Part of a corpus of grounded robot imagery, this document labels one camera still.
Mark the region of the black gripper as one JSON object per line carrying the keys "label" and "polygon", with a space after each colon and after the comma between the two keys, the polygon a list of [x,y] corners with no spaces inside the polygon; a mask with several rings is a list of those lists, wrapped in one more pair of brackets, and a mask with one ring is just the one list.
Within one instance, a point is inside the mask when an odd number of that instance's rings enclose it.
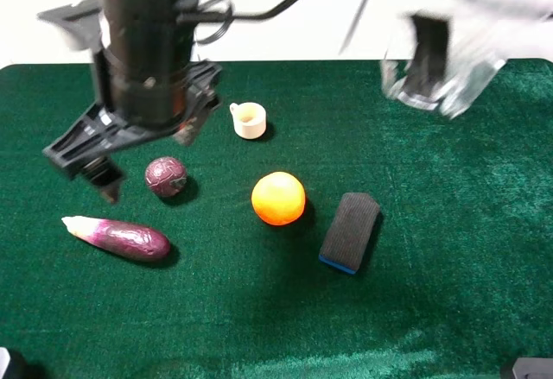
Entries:
{"label": "black gripper", "polygon": [[110,155],[172,136],[190,146],[213,111],[220,106],[215,86],[221,66],[203,60],[186,71],[177,95],[184,98],[184,111],[164,125],[140,124],[108,109],[101,97],[62,136],[42,150],[50,163],[69,179],[84,177],[110,204],[119,200],[125,179]]}

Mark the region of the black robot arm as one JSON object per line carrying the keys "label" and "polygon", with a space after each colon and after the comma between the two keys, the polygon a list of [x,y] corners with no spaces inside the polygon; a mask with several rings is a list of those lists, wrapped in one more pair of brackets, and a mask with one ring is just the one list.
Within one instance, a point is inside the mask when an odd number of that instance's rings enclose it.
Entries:
{"label": "black robot arm", "polygon": [[[44,148],[67,177],[82,176],[109,202],[119,197],[124,172],[111,154],[166,136],[189,145],[219,106],[215,87],[221,68],[192,61],[200,24],[220,39],[234,22],[261,22],[299,0],[282,0],[262,13],[238,14],[230,0],[84,0],[41,12],[42,21],[92,55],[93,104],[71,128]],[[456,117],[483,92],[504,64],[483,39],[452,48],[450,14],[411,11],[415,52],[404,77],[393,60],[381,62],[383,92],[408,106]]]}

